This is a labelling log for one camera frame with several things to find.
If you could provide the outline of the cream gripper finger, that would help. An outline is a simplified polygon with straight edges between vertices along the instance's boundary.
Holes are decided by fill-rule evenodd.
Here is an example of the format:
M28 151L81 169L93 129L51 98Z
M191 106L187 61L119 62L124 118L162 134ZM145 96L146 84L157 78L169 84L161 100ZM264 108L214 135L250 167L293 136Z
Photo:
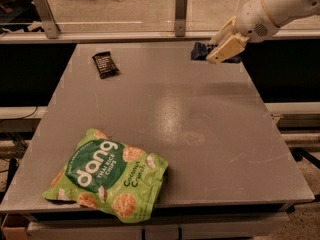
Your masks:
M236 34L217 34L211 38L210 44L215 48L206 56L206 60L213 64L222 63L226 59L230 59L241 53L249 40L249 37Z
M238 33L236 25L236 16L232 16L222 28L210 39L209 43L214 45L223 45L236 40Z

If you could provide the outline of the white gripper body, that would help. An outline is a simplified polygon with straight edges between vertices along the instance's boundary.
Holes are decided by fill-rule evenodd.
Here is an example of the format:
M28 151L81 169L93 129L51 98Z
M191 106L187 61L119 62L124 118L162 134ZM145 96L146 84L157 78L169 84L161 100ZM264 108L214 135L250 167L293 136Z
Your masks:
M264 0L248 1L240 10L235 26L252 43L269 39L279 31L279 27L271 19Z

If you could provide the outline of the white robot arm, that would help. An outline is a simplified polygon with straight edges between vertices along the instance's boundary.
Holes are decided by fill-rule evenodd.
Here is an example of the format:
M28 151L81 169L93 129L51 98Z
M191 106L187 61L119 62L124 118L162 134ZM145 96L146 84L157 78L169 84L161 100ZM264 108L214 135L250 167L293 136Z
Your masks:
M320 0L250 0L209 41L215 48L206 56L221 63L244 51L247 43L259 43L290 22L320 11Z

